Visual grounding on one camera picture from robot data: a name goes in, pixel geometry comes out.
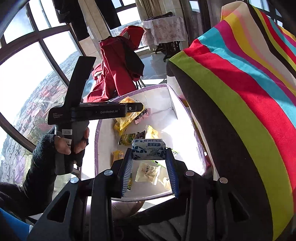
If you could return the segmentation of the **black sleeved left forearm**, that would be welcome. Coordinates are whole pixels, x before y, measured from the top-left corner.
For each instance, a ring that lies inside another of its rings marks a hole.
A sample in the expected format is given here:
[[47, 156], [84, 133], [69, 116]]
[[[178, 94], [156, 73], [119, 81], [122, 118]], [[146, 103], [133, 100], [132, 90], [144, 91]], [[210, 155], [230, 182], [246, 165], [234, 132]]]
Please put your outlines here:
[[22, 186], [1, 183], [1, 208], [20, 219], [43, 213], [52, 201], [55, 163], [32, 161]]

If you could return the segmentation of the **left hand in black glove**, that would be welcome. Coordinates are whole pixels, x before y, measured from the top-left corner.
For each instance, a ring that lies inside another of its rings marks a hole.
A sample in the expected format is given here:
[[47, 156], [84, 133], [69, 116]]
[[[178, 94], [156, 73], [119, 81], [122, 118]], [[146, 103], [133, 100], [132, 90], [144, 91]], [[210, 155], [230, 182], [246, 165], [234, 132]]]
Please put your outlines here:
[[66, 139], [55, 135], [55, 128], [52, 127], [40, 138], [36, 149], [33, 151], [29, 174], [56, 177], [56, 154], [70, 155], [71, 148], [67, 145]]

